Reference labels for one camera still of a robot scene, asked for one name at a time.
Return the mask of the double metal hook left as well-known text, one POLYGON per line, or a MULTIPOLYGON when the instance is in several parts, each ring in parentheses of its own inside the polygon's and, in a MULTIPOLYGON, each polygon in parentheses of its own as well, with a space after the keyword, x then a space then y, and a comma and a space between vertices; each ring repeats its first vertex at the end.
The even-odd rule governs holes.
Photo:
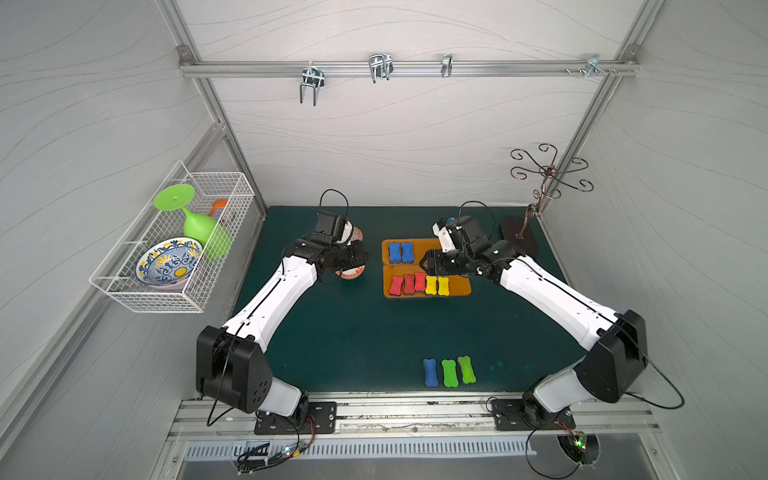
POLYGON ((319 92, 325 85, 325 74, 322 70, 309 66, 302 70, 301 83, 299 85, 299 102, 304 103, 307 92, 311 92, 312 105, 318 103, 319 92))

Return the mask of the double metal hook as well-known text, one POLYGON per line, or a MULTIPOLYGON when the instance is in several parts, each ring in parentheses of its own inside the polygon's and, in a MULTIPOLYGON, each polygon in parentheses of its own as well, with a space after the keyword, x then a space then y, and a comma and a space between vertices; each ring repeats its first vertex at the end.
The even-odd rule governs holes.
POLYGON ((307 92, 311 92, 312 105, 318 103, 319 92, 325 85, 325 74, 322 70, 309 66, 302 70, 301 83, 299 85, 299 102, 304 103, 307 92))
POLYGON ((372 82, 377 83, 379 79, 390 80, 394 71, 392 57, 386 53, 373 54, 368 58, 368 66, 372 82))

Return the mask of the yellow eraser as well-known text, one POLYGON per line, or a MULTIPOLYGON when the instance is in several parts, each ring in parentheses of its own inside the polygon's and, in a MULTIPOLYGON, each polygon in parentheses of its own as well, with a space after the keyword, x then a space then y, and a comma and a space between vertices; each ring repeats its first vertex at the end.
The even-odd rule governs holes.
POLYGON ((439 296, 450 296, 450 279, 448 277, 437 278, 437 294, 439 296))
POLYGON ((427 275, 425 277, 424 293, 428 296, 435 296, 438 294, 438 278, 436 276, 427 275))

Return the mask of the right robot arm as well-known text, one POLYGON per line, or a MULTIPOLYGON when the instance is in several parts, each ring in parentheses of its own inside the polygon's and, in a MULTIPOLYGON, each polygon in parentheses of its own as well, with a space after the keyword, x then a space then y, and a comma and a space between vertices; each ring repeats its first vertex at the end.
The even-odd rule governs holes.
POLYGON ((586 351, 575 364, 548 375, 523 395, 532 423, 544 422, 589 399, 616 403, 648 365, 645 321, 620 314, 563 283, 527 255, 504 255, 499 244, 475 256, 461 250, 427 251, 429 275, 474 275, 522 297, 546 314, 586 351))

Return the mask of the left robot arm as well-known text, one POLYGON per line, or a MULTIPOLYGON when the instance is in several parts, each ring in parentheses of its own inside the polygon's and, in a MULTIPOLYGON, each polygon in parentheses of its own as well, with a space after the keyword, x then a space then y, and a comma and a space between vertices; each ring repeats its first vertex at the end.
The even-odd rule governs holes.
POLYGON ((283 252, 262 289, 220 327, 207 326, 196 343, 196 390, 244 413, 306 416, 306 394, 274 377, 265 353, 281 322, 326 271, 359 276, 367 253, 355 227, 344 242, 300 238, 283 252))

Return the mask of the red patterned bowl rear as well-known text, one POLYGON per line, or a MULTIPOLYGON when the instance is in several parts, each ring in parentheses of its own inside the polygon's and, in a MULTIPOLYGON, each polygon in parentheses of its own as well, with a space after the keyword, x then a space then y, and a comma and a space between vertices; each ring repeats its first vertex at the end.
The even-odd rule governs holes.
POLYGON ((346 228, 345 232, 346 232, 345 239, 347 240, 347 242, 362 241, 364 238, 362 231, 355 226, 350 226, 349 228, 346 228))

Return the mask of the blue yellow patterned bowl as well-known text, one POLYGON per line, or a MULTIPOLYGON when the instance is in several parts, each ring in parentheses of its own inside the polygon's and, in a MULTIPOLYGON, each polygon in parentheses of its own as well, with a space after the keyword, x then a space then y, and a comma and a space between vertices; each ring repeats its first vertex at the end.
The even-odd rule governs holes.
POLYGON ((135 266, 137 280, 150 287, 172 287, 186 281, 201 260, 203 247, 189 237, 164 240, 151 247, 135 266))

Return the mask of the orange two-tier shelf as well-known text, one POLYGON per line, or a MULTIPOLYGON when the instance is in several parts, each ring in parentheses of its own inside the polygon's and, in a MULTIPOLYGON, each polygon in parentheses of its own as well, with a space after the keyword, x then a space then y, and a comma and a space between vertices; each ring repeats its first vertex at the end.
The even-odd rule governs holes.
POLYGON ((419 261, 424 254, 431 249, 441 249, 439 240, 437 238, 424 238, 424 239, 388 239, 384 240, 381 244, 381 260, 383 265, 383 277, 382 277, 382 290, 385 298, 388 299, 423 299, 423 298, 448 298, 448 297, 465 297, 472 293, 471 284, 468 278, 462 276, 441 276, 448 277, 450 279, 450 296, 428 296, 425 293, 416 292, 412 296, 406 296, 402 293, 399 297, 392 297, 388 294, 390 287, 391 277, 394 275, 403 277, 406 274, 413 274, 415 272, 425 272, 420 266, 419 261), (388 244, 391 242, 412 242, 414 244, 415 261, 413 264, 391 264, 389 262, 388 244))

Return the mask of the orange patterned bowl front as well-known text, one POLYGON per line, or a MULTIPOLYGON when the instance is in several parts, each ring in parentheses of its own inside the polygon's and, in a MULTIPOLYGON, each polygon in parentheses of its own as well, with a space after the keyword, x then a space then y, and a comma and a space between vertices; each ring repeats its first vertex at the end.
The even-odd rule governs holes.
POLYGON ((359 278, 365 271, 365 266, 358 266, 343 271, 337 271, 337 275, 343 280, 354 280, 359 278))

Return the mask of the single metal hook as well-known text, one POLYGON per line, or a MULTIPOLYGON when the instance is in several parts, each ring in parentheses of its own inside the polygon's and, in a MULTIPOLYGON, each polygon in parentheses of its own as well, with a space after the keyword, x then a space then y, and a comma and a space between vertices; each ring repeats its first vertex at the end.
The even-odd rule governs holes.
POLYGON ((441 60, 441 77, 450 78, 453 68, 453 55, 445 54, 441 60))

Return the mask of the green eraser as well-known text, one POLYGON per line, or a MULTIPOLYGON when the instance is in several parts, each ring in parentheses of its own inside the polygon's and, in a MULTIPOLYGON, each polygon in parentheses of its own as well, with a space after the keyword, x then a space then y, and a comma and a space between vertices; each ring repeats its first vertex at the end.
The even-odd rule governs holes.
POLYGON ((474 384, 477 379, 472 365, 470 356, 459 356, 457 362, 461 371, 461 379, 463 384, 474 384))
POLYGON ((459 379, 456 361, 453 359, 443 359, 441 361, 441 368, 443 373, 443 385, 446 388, 457 388, 459 386, 459 379))

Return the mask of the aluminium crossbar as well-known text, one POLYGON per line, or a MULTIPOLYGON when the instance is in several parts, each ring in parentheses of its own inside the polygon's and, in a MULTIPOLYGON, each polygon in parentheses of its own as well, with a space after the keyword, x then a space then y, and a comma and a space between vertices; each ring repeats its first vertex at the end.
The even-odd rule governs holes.
MULTIPOLYGON (((441 60, 405 61, 393 60, 394 78, 442 78, 441 60)), ((450 78, 516 78, 516 77, 581 77, 567 75, 565 68, 576 70, 587 59, 577 60, 461 60, 453 58, 450 78)), ((182 65, 180 70, 187 78, 256 78, 294 79, 302 76, 302 70, 314 66, 322 70, 326 79, 371 79, 367 61, 204 61, 182 65)), ((616 76, 634 76, 641 65, 633 61, 601 60, 602 67, 615 68, 616 76)))

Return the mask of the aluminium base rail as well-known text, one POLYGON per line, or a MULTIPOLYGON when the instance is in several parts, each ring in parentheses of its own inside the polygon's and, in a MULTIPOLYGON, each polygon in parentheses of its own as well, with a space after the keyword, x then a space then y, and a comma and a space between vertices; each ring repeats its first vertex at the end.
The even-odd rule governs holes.
MULTIPOLYGON (((499 414, 491 412, 498 399, 507 410, 517 408, 519 396, 507 392, 422 391, 397 393, 315 393, 310 401, 333 402, 330 411, 314 406, 315 426, 306 433, 320 438, 499 436, 499 414)), ((169 441, 245 440, 256 436, 295 436, 295 430, 279 417, 226 412, 209 426, 213 402, 187 400, 180 404, 167 435, 169 441)), ((650 406, 632 397, 615 404, 588 400, 561 415, 571 427, 587 433, 659 433, 661 427, 650 406)))

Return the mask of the green plastic goblet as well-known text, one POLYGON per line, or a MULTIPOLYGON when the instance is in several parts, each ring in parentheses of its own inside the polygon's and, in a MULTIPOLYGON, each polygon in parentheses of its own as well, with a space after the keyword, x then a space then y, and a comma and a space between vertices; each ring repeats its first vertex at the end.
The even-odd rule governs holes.
POLYGON ((177 184, 160 191, 153 200, 159 211, 181 210, 185 215, 183 234, 198 241, 210 259, 220 259, 231 250, 233 240, 225 228, 206 215, 193 213, 188 205, 196 191, 190 184, 177 184))

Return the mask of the blue eraser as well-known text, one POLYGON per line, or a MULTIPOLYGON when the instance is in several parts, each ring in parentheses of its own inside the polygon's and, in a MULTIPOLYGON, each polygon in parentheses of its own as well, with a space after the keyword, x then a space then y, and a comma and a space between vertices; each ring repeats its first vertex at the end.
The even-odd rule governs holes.
POLYGON ((413 264, 415 261, 414 244, 412 242, 402 242, 401 248, 401 262, 403 264, 413 264))
POLYGON ((401 245, 399 242, 391 242, 388 244, 388 255, 391 264, 399 264, 402 262, 401 245))
POLYGON ((425 358, 423 360, 424 367, 424 385, 427 388, 435 388, 438 386, 437 378, 437 362, 433 358, 425 358))

